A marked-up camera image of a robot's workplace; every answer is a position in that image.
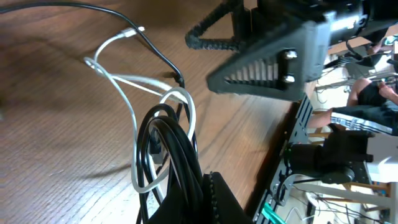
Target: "cable bundle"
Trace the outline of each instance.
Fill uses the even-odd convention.
[[[141,212],[137,218],[137,223],[140,223],[141,219],[144,223],[149,219],[146,200],[148,193],[151,190],[153,191],[159,204],[162,203],[164,196],[162,195],[159,184],[167,177],[167,175],[169,175],[167,191],[170,190],[174,183],[178,183],[188,207],[191,210],[197,210],[201,204],[201,201],[203,200],[203,194],[200,189],[202,175],[197,160],[198,151],[195,137],[196,112],[192,97],[184,89],[185,84],[180,70],[169,59],[167,59],[144,35],[142,32],[144,31],[143,27],[138,27],[125,15],[111,9],[80,2],[33,2],[2,7],[0,9],[0,14],[41,6],[68,6],[101,11],[124,19],[131,26],[131,28],[122,30],[119,34],[105,41],[97,49],[94,59],[85,57],[84,61],[88,66],[95,70],[97,75],[106,77],[114,85],[114,87],[122,96],[123,100],[126,102],[131,114],[133,126],[131,180],[134,189],[140,193],[141,203]],[[99,54],[108,44],[115,40],[128,38],[136,34],[139,34],[144,39],[146,44],[148,44],[148,46],[152,49],[153,53],[162,59],[174,71],[174,79],[178,83],[179,87],[173,88],[170,85],[153,78],[147,78],[138,75],[109,73],[97,62]],[[137,121],[134,110],[127,96],[124,94],[116,81],[126,83],[136,88],[140,88],[141,90],[160,96],[160,103],[155,105],[146,114],[139,132],[137,131]],[[140,86],[135,82],[156,86],[157,88],[164,90],[165,93],[160,94],[154,90]],[[169,105],[164,104],[168,98],[179,102],[176,112]],[[189,120],[189,129],[187,134],[185,134],[183,129],[178,125],[178,119],[182,111],[182,106],[184,106],[187,118]],[[160,111],[165,111],[167,116],[159,116]],[[168,152],[165,155],[163,164],[158,169],[155,169],[154,162],[148,151],[148,148],[151,147],[151,144],[153,144],[150,144],[150,139],[152,138],[159,138],[162,146]],[[166,168],[158,176],[169,155],[172,169]],[[149,183],[147,186],[144,185],[144,176]]]

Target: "ventilation slots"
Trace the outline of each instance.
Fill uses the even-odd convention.
[[[276,59],[259,59],[245,65],[236,73],[225,76],[224,80],[229,84],[243,84],[276,88],[278,81],[278,64]]]

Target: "cable connector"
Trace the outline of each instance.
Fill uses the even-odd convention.
[[[144,31],[145,30],[144,27],[138,27],[138,29],[140,31]],[[127,29],[122,30],[116,36],[119,37],[119,38],[124,38],[124,37],[132,37],[132,36],[134,36],[136,34],[137,34],[137,31],[134,28],[129,27]]]

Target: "person's arm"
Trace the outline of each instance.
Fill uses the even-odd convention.
[[[398,94],[389,86],[387,86],[384,82],[379,85],[379,93],[382,97],[387,100],[391,100],[395,105],[398,106]]]
[[[398,94],[394,93],[393,95],[390,96],[389,100],[391,100],[395,105],[398,106]]]

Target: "wood grain surface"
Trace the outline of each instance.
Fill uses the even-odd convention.
[[[0,6],[17,2],[3,0]],[[222,173],[245,206],[290,103],[208,91],[206,75],[232,53],[188,49],[184,35],[220,1],[87,2],[121,11],[144,26],[151,41],[181,69],[197,108],[201,168]],[[70,7],[24,9],[1,15],[0,21],[2,222],[135,222],[139,201],[128,169],[129,112],[110,82],[82,61],[127,24]],[[206,35],[231,34],[227,16]],[[164,77],[171,69],[137,37],[112,43],[99,61],[110,72],[175,85]],[[121,86],[140,125],[159,98]]]

